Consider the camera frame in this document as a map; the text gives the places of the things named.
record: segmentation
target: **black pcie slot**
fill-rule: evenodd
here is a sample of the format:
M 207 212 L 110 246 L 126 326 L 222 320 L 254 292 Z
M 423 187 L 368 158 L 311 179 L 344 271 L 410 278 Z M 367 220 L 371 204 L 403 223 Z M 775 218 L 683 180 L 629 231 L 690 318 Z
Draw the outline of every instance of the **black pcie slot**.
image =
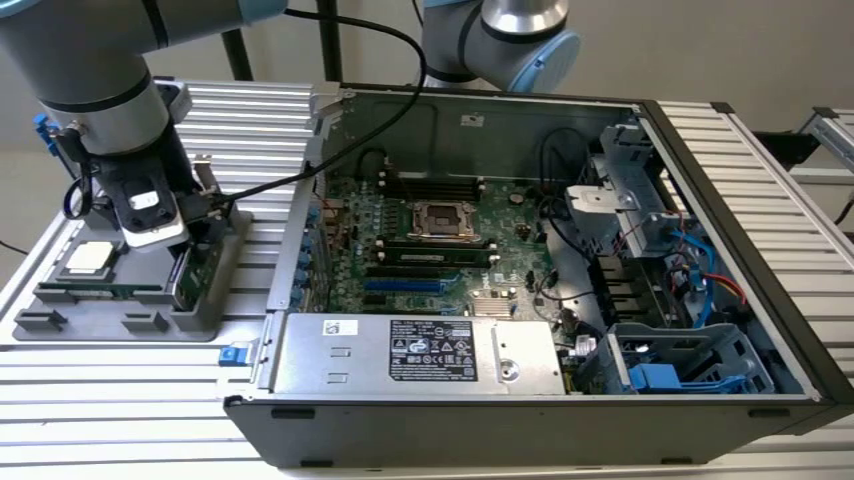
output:
M 456 269 L 447 267 L 368 267 L 366 277 L 368 278 L 423 278 L 438 280 L 447 276 Z

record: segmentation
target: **power supply label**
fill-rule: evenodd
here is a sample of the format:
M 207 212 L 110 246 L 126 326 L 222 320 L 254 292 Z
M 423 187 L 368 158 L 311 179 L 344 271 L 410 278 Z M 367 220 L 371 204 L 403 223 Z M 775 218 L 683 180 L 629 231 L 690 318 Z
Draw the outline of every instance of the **power supply label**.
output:
M 388 375 L 398 382 L 476 382 L 471 322 L 391 321 Z

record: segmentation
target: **blue latch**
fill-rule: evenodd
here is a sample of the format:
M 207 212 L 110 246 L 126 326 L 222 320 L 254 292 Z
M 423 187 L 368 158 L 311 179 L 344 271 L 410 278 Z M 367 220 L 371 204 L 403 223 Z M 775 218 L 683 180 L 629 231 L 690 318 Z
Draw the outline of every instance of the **blue latch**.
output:
M 246 367 L 248 365 L 247 357 L 250 355 L 248 347 L 223 347 L 219 351 L 220 367 Z
M 36 125 L 36 133 L 39 134 L 41 141 L 48 146 L 48 152 L 51 152 L 51 155 L 55 157 L 59 157 L 59 147 L 51 138 L 51 129 L 59 128 L 59 125 L 49 120 L 48 116 L 44 113 L 40 113 L 32 119 L 32 123 Z
M 706 284 L 703 283 L 703 275 L 699 271 L 699 265 L 694 264 L 689 268 L 689 281 L 697 291 L 706 290 Z
M 738 393 L 746 381 L 733 375 L 718 382 L 682 382 L 669 363 L 643 363 L 629 370 L 629 378 L 639 393 Z

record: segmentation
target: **red cable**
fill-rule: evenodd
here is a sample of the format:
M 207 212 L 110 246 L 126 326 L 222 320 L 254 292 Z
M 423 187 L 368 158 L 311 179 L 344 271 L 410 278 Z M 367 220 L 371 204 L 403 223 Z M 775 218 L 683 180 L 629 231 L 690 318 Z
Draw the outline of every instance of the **red cable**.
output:
M 747 304 L 747 296 L 745 295 L 745 290 L 742 290 L 742 287 L 738 286 L 733 279 L 725 277 L 723 275 L 715 275 L 714 273 L 707 273 L 703 276 L 706 278 L 717 280 L 718 282 L 726 283 L 733 288 L 733 290 L 738 292 L 738 296 L 742 297 L 742 305 Z
M 646 218 L 643 219 L 643 221 L 635 225 L 634 227 L 631 227 L 631 230 L 629 230 L 626 232 L 626 235 L 623 235 L 619 238 L 619 241 L 617 242 L 617 246 L 614 247 L 614 254 L 613 255 L 619 255 L 619 251 L 623 249 L 623 247 L 626 246 L 626 240 L 629 239 L 629 235 L 631 235 L 634 233 L 634 231 L 641 228 L 643 226 L 643 224 L 646 223 Z

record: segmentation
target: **black cable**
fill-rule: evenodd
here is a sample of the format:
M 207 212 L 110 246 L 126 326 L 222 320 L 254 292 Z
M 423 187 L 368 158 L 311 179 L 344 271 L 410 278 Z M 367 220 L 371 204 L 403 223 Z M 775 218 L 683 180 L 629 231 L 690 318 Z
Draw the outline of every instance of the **black cable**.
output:
M 585 146 L 585 153 L 586 153 L 586 159 L 587 160 L 590 158 L 590 146 L 587 145 L 587 137 L 585 137 L 585 134 L 573 127 L 558 127 L 554 130 L 551 130 L 546 136 L 543 137 L 543 140 L 539 143 L 539 148 L 538 148 L 538 158 L 539 158 L 539 183 L 541 183 L 541 188 L 546 188 L 546 166 L 549 166 L 549 170 L 551 170 L 551 162 L 549 162 L 549 164 L 546 164 L 546 153 L 549 151 L 549 153 L 555 153 L 558 152 L 558 158 L 561 158 L 561 162 L 563 164 L 565 168 L 569 168 L 569 163 L 566 161 L 566 159 L 563 158 L 563 155 L 559 155 L 559 151 L 558 149 L 555 149 L 554 147 L 551 149 L 547 149 L 549 147 L 549 141 L 551 140 L 551 138 L 561 132 L 570 132 L 573 134 L 575 134 L 578 136 L 578 138 L 582 140 L 583 142 L 583 146 Z
M 670 275 L 683 270 L 685 268 L 682 267 L 682 265 L 675 265 L 665 271 L 662 275 L 662 293 L 665 294 L 665 298 L 667 299 L 667 304 L 670 305 L 671 312 L 673 311 L 677 312 L 677 317 L 679 318 L 679 322 L 682 322 L 682 325 L 685 326 L 685 328 L 689 328 L 693 322 L 689 321 L 689 318 L 685 315 L 685 310 L 682 309 L 682 305 L 679 304 L 679 300 L 677 300 L 677 297 L 670 291 Z
M 424 55 L 424 51 L 422 50 L 422 47 L 418 44 L 418 42 L 403 32 L 384 25 L 380 25 L 378 23 L 368 22 L 366 20 L 359 20 L 356 18 L 342 17 L 338 15 L 319 15 L 316 13 L 303 12 L 300 10 L 291 10 L 291 9 L 287 9 L 284 11 L 284 14 L 296 18 L 304 18 L 308 20 L 326 20 L 335 23 L 340 23 L 343 25 L 351 25 L 354 27 L 366 28 L 368 30 L 374 30 L 376 32 L 384 33 L 403 40 L 412 47 L 419 57 L 420 72 L 419 72 L 418 85 L 415 86 L 415 91 L 412 92 L 410 100 L 407 101 L 403 108 L 400 108 L 398 113 L 379 127 L 376 127 L 371 132 L 368 132 L 367 135 L 364 135 L 359 140 L 356 140 L 350 145 L 347 145 L 335 155 L 332 155 L 328 159 L 326 159 L 320 163 L 320 165 L 318 165 L 316 167 L 308 168 L 304 172 L 299 173 L 298 175 L 294 175 L 291 177 L 287 177 L 274 182 L 259 185 L 258 187 L 250 188 L 243 192 L 238 192 L 231 195 L 223 196 L 219 199 L 220 204 L 235 202 L 243 198 L 251 197 L 252 195 L 258 195 L 259 193 L 263 193 L 267 190 L 272 190 L 274 188 L 279 188 L 284 185 L 290 185 L 291 183 L 299 182 L 300 180 L 306 180 L 307 178 L 314 177 L 320 172 L 327 170 L 330 167 L 338 164 L 344 159 L 344 157 L 347 157 L 350 153 L 352 153 L 359 147 L 362 147 L 366 143 L 374 140 L 374 138 L 376 138 L 386 130 L 388 130 L 388 128 L 392 127 L 395 123 L 398 123 L 398 121 L 403 118 L 403 116 L 408 113 L 408 111 L 415 106 L 415 103 L 418 102 L 418 98 L 420 97 L 422 92 L 424 90 L 424 83 L 427 81 L 427 56 Z
M 579 293 L 578 295 L 573 295 L 571 297 L 553 297 L 545 291 L 539 292 L 545 299 L 553 300 L 555 302 L 569 302 L 570 300 L 575 300 L 578 298 L 586 297 L 587 295 L 595 295 L 597 292 L 593 290 L 590 292 Z
M 80 191 L 80 209 L 75 212 L 74 198 L 75 192 Z M 80 164 L 80 176 L 71 183 L 71 187 L 65 191 L 63 197 L 63 215 L 68 220 L 80 220 L 92 211 L 92 204 L 95 203 L 95 194 L 92 191 L 92 168 L 88 162 Z
M 555 222 L 555 218 L 554 218 L 554 214 L 555 214 L 554 206 L 555 206 L 555 201 L 558 200 L 559 200 L 558 198 L 553 197 L 551 201 L 549 202 L 549 210 L 547 210 L 546 216 L 549 217 L 549 223 L 551 223 L 551 228 L 554 229 L 555 233 L 561 237 L 561 240 L 563 240 L 563 243 L 566 243 L 570 246 L 570 248 L 575 250 L 575 253 L 578 253 L 582 256 L 582 258 L 587 260 L 589 263 L 594 263 L 594 258 L 590 255 L 587 255 L 587 252 L 585 252 L 582 247 L 579 247 L 575 244 L 575 242 L 570 240 L 570 238 L 566 236 L 563 231 L 558 228 L 558 223 Z
M 842 209 L 842 213 L 839 213 L 839 217 L 837 217 L 837 221 L 833 222 L 837 225 L 841 225 L 842 222 L 845 222 L 845 219 L 849 216 L 849 213 L 851 213 L 851 208 L 854 207 L 854 198 L 851 200 L 849 200 L 849 203 L 845 204 L 845 208 Z
M 418 7 L 418 0 L 412 0 L 412 10 L 415 10 L 415 16 L 418 17 L 418 23 L 424 26 L 424 17 L 422 17 L 422 9 Z
M 383 154 L 383 158 L 388 156 L 388 153 L 386 152 L 384 148 L 366 148 L 364 150 L 362 150 L 362 153 L 359 154 L 359 159 L 356 160 L 356 180 L 362 180 L 363 176 L 362 175 L 362 165 L 364 164 L 364 159 L 367 158 L 367 156 L 372 153 L 382 153 Z
M 29 255 L 29 252 L 27 250 L 9 245 L 3 240 L 0 240 L 0 247 L 8 248 L 9 250 L 12 250 L 16 253 L 20 253 L 21 255 Z
M 541 296 L 541 295 L 542 295 L 542 297 L 543 297 L 545 299 L 547 299 L 547 300 L 553 300 L 553 301 L 555 301 L 555 302 L 569 302 L 570 300 L 575 300 L 577 298 L 582 298 L 582 297 L 586 297 L 587 295 L 595 295 L 595 294 L 597 294 L 597 292 L 594 292 L 594 291 L 591 290 L 591 291 L 589 291 L 589 292 L 579 293 L 578 295 L 573 295 L 571 297 L 555 297 L 555 296 L 550 295 L 549 293 L 546 293 L 546 290 L 545 290 L 545 288 L 543 288 L 543 287 L 546 286 L 546 280 L 549 280 L 549 277 L 551 276 L 551 274 L 553 274 L 553 273 L 550 273 L 549 275 L 546 275 L 546 276 L 543 277 L 543 279 L 539 281 L 539 284 L 537 285 L 537 295 L 535 295 L 535 298 L 537 298 L 537 296 Z

